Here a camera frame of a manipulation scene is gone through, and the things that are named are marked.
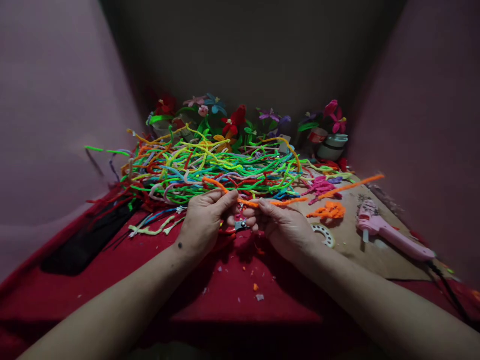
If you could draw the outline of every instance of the orange pipe cleaner scrap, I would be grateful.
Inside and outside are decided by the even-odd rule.
[[[309,213],[307,218],[342,219],[345,216],[345,207],[340,202],[327,201],[325,207]]]
[[[221,183],[219,183],[215,179],[211,179],[209,177],[204,177],[203,181],[206,182],[206,183],[213,184],[217,188],[222,189],[225,194],[229,193],[227,188],[225,188],[225,186],[223,186]],[[284,206],[288,206],[288,205],[293,204],[293,203],[301,203],[301,202],[305,202],[305,201],[308,201],[308,200],[309,200],[308,197],[300,197],[300,198],[294,198],[292,200],[287,200],[287,201],[271,201],[270,204],[272,204],[274,206],[278,206],[278,207],[284,207]],[[242,204],[245,204],[245,205],[248,205],[251,208],[258,208],[259,207],[259,204],[257,202],[251,202],[251,201],[243,200],[240,197],[238,198],[238,202],[242,203]]]
[[[385,177],[385,175],[377,175],[377,176],[372,176],[372,177],[369,177],[369,178],[366,178],[365,180],[362,180],[360,182],[356,182],[354,184],[350,184],[350,185],[347,185],[347,186],[343,186],[343,187],[339,187],[335,190],[332,190],[332,191],[329,191],[329,192],[326,192],[322,195],[320,195],[318,197],[319,200],[322,200],[322,199],[325,199],[325,198],[331,198],[333,195],[335,195],[336,193],[340,193],[342,191],[345,191],[345,190],[348,190],[348,189],[353,189],[353,188],[356,188],[360,185],[363,185],[363,184],[368,184],[368,183],[371,183],[371,182],[374,182],[376,180],[380,180],[380,179],[383,179]]]

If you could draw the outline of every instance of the pipe cleaner flower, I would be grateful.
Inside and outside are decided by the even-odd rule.
[[[198,114],[199,114],[202,118],[206,118],[207,115],[209,114],[209,107],[208,107],[208,106],[205,106],[205,105],[200,106],[200,108],[198,109]]]
[[[193,107],[195,104],[202,106],[202,105],[205,105],[206,98],[207,98],[206,96],[200,96],[200,97],[193,96],[191,100],[184,101],[183,105],[188,105],[189,108]]]
[[[319,112],[307,111],[305,113],[305,117],[302,119],[302,121],[300,121],[300,125],[315,120],[319,114]]]
[[[333,133],[336,134],[340,130],[341,134],[345,134],[345,131],[347,131],[347,118],[343,117],[342,108],[339,106],[339,102],[337,100],[332,100],[326,106],[323,113],[323,118],[326,119],[328,117],[331,117],[335,122],[335,125],[333,125],[332,129]]]
[[[156,105],[155,115],[172,115],[175,116],[174,109],[177,99],[173,96],[165,94],[158,100]]]
[[[270,112],[268,111],[264,111],[264,110],[260,110],[258,107],[256,108],[258,110],[258,112],[260,112],[260,120],[265,120],[265,119],[273,119],[275,120],[277,123],[280,122],[280,117],[274,113],[274,109],[271,108],[270,109]]]
[[[223,143],[222,145],[220,145],[218,147],[218,149],[216,150],[217,153],[233,153],[234,152],[234,149],[232,148],[232,146],[237,142],[237,139],[234,139],[232,138],[234,136],[234,134],[229,131],[225,137],[223,137],[222,135],[215,135],[213,138],[215,140],[217,140],[218,142],[220,141],[223,141],[223,140],[230,140],[230,143],[226,142],[226,143]]]
[[[237,135],[239,133],[239,127],[246,122],[246,114],[247,107],[245,105],[240,105],[238,109],[231,115],[231,118],[224,117],[222,121],[226,124],[226,126],[222,131],[223,136],[225,136],[225,134],[229,131],[232,132],[233,135]]]
[[[208,99],[205,100],[205,105],[212,105],[211,112],[213,114],[221,112],[223,115],[228,116],[225,110],[225,104],[223,101],[220,101],[220,98],[213,96],[211,93],[208,93],[207,96]]]
[[[268,134],[269,137],[271,138],[278,138],[280,136],[280,127],[285,124],[285,123],[290,123],[292,122],[292,118],[290,116],[284,116],[280,119],[278,122],[278,126],[276,128],[276,132],[272,131]]]

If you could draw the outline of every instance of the pink glue gun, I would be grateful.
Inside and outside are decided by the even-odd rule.
[[[427,262],[435,259],[435,253],[432,250],[417,244],[390,226],[380,216],[379,209],[372,200],[365,200],[361,204],[356,226],[363,231],[364,243],[369,242],[369,235],[380,234],[390,244],[414,260]]]

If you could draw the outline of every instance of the pink pipe cleaner scrap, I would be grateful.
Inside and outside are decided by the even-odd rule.
[[[335,185],[327,181],[326,176],[319,176],[316,177],[315,180],[313,180],[312,184],[308,187],[308,190],[301,194],[301,196],[305,196],[307,194],[314,194],[315,198],[308,203],[308,205],[313,205],[317,201],[319,201],[319,196],[323,195],[325,193],[328,193],[329,191],[332,191],[336,189]],[[342,198],[342,195],[340,193],[336,193],[336,196],[338,196],[339,199]]]

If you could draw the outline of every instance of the blue flower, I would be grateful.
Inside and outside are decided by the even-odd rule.
[[[220,101],[218,97],[213,96],[211,93],[207,94],[208,99],[205,100],[205,105],[212,105],[211,112],[213,114],[217,114],[221,112],[223,115],[227,115],[227,111],[225,110],[225,103]]]

